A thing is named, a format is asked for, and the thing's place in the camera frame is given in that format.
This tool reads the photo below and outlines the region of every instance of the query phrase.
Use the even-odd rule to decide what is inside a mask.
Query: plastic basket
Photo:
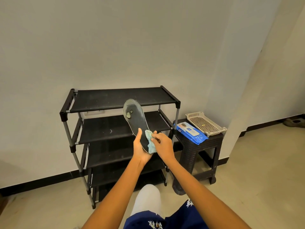
[[[185,115],[188,121],[202,131],[207,137],[227,131],[225,127],[222,128],[208,119],[203,112],[188,113]]]

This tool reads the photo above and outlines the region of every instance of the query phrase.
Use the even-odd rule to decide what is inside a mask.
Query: white wall
[[[238,114],[242,94],[280,2],[281,0],[234,0],[208,102],[204,108],[208,118],[228,128],[220,159],[230,155],[241,132],[237,129],[238,125],[232,124],[232,120]]]
[[[0,188],[77,169],[70,88],[164,85],[181,117],[202,110],[232,2],[0,0]]]
[[[247,126],[305,113],[304,4],[305,0],[284,0],[281,5],[266,47],[274,67]]]

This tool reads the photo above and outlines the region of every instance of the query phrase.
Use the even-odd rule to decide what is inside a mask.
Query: blue floral garment
[[[208,229],[191,200],[187,200],[173,215],[163,219],[151,211],[130,216],[124,229]]]

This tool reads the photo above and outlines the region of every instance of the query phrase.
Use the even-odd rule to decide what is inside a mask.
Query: tile floor
[[[217,168],[215,184],[207,186],[252,228],[305,228],[305,129],[274,125],[247,132],[238,139],[227,164]],[[198,158],[194,172],[207,169]],[[187,199],[159,184],[163,216]],[[134,192],[124,215],[130,215]],[[93,212],[80,178],[10,197],[0,216],[1,228],[82,226]]]

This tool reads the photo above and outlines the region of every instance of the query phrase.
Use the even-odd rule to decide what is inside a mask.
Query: hand
[[[134,140],[134,154],[133,154],[132,158],[138,160],[140,162],[140,164],[143,165],[143,167],[144,167],[144,165],[152,157],[152,154],[149,154],[143,150],[141,142],[140,142],[141,136],[142,136],[142,129],[139,128],[138,134]]]
[[[164,161],[166,165],[169,165],[171,161],[176,161],[175,155],[173,153],[172,141],[164,133],[152,134],[151,141],[155,144],[157,153]]]

